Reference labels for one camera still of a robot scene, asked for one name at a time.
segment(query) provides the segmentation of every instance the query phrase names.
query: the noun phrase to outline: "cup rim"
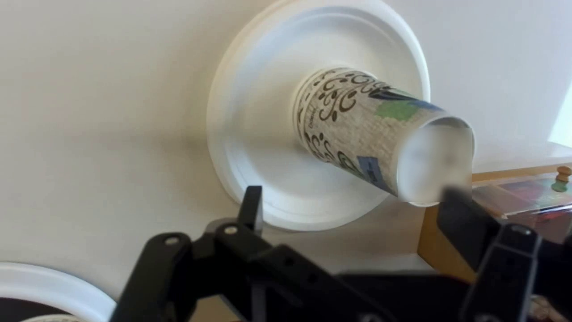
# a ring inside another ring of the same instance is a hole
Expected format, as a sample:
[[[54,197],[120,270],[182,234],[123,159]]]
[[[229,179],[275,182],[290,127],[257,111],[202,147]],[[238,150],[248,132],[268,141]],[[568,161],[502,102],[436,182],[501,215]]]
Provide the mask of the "cup rim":
[[[474,127],[470,125],[470,122],[463,116],[456,116],[456,114],[449,114],[447,111],[440,111],[429,118],[424,118],[422,122],[415,123],[413,131],[409,131],[406,136],[402,136],[399,140],[399,143],[395,145],[393,148],[393,154],[391,154],[391,166],[390,166],[390,179],[391,179],[391,191],[390,193],[395,193],[399,199],[406,200],[408,204],[411,206],[416,206],[416,208],[433,208],[436,204],[440,204],[440,200],[436,202],[418,202],[418,200],[413,200],[411,197],[406,197],[400,184],[399,184],[399,170],[400,170],[400,156],[402,156],[402,150],[404,147],[420,132],[424,131],[427,125],[431,123],[436,123],[436,122],[442,122],[442,120],[452,120],[452,122],[458,122],[463,125],[463,129],[467,129],[467,132],[470,134],[468,140],[470,140],[470,163],[465,170],[463,175],[459,175],[459,184],[463,184],[468,175],[472,174],[472,168],[474,168],[474,163],[475,163],[475,154],[477,154],[477,138],[475,138],[475,131]]]

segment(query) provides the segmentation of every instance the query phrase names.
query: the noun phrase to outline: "white paper plate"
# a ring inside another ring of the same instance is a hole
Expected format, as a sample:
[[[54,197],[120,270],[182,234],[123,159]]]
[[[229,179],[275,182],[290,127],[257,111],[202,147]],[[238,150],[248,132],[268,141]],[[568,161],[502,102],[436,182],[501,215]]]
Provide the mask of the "white paper plate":
[[[93,284],[23,263],[0,263],[0,297],[52,306],[84,322],[107,322],[114,309],[114,301]]]
[[[43,317],[27,318],[21,322],[80,322],[80,320],[72,315],[43,315]]]
[[[265,222],[297,231],[343,225],[386,193],[304,152],[291,125],[299,84],[327,66],[349,66],[429,100],[422,48],[381,0],[282,0],[231,43],[209,93],[215,170],[234,200],[265,188]]]

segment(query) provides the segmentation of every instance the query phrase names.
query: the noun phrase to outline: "black mechanism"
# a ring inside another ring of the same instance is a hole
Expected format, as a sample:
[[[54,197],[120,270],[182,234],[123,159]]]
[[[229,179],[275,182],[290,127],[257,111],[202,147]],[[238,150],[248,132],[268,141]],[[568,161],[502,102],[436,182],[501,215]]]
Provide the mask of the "black mechanism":
[[[465,211],[472,225],[467,238],[474,234],[475,243],[458,233],[450,240],[479,267],[474,286],[438,274],[331,275],[288,245],[273,247],[261,238],[261,193],[250,186],[238,218],[211,224],[197,242],[181,233],[152,238],[111,320],[186,322],[197,301],[211,295],[222,295],[252,322],[524,322],[533,290],[570,308],[572,290],[554,286],[549,277],[561,274],[563,249],[545,247],[527,227],[488,222],[454,188],[443,190],[440,224],[450,233],[454,218],[447,211]]]

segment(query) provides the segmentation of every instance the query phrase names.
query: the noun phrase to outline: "printed pattern on cup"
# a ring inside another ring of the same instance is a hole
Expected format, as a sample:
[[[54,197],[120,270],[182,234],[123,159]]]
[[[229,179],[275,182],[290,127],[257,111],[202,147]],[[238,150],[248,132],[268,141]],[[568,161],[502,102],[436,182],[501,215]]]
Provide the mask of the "printed pattern on cup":
[[[315,73],[299,89],[295,125],[299,141],[315,157],[391,193],[397,143],[418,118],[440,111],[368,73],[332,68]]]

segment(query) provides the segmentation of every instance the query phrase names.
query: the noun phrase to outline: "paper cup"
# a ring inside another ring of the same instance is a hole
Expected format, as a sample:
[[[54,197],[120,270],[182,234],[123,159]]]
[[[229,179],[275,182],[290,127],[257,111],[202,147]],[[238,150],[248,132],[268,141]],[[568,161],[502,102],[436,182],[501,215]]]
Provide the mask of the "paper cup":
[[[293,122],[315,157],[418,208],[463,184],[475,154],[465,120],[350,68],[302,82]]]

